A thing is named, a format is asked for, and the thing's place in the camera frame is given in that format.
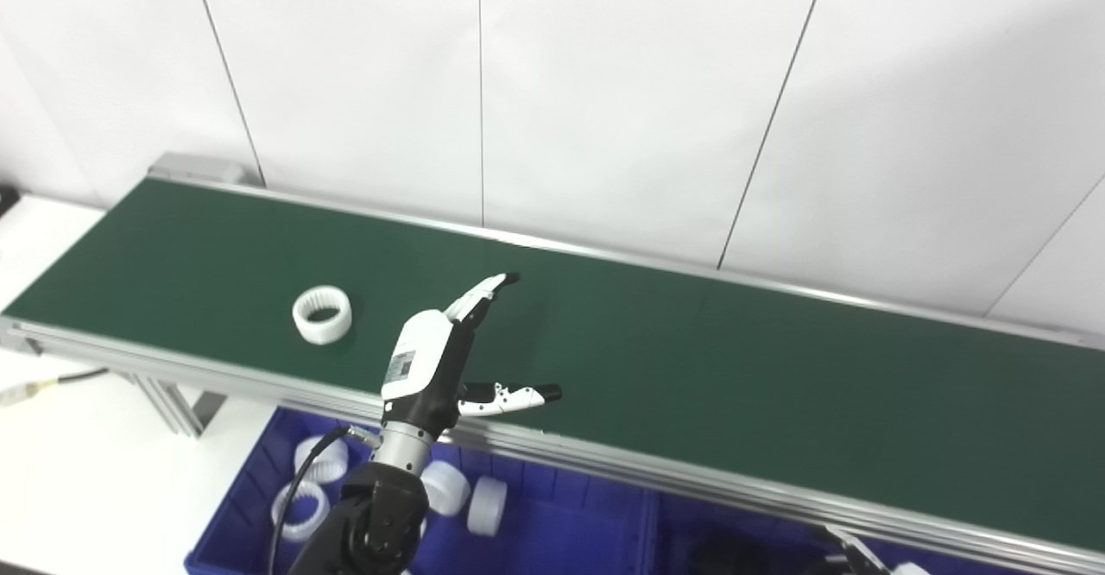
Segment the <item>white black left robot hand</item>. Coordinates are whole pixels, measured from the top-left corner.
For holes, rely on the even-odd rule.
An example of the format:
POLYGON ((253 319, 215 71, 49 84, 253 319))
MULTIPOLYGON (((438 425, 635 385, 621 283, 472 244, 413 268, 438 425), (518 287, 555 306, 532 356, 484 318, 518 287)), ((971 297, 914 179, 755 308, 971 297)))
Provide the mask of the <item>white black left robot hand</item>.
POLYGON ((560 401, 557 383, 465 381, 475 332, 502 288, 517 273, 492 275, 445 310, 425 310, 403 324, 382 384, 382 429, 399 425, 436 438, 462 417, 502 416, 560 401))

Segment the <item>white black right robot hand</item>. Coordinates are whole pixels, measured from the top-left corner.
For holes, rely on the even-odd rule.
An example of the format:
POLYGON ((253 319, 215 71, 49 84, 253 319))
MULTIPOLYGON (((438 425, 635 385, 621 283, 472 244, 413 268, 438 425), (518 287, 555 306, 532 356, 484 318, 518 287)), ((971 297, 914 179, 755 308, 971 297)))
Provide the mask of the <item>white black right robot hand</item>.
POLYGON ((913 562, 888 566, 869 545, 841 527, 813 527, 812 534, 833 545, 834 552, 813 564, 811 574, 929 574, 913 562))

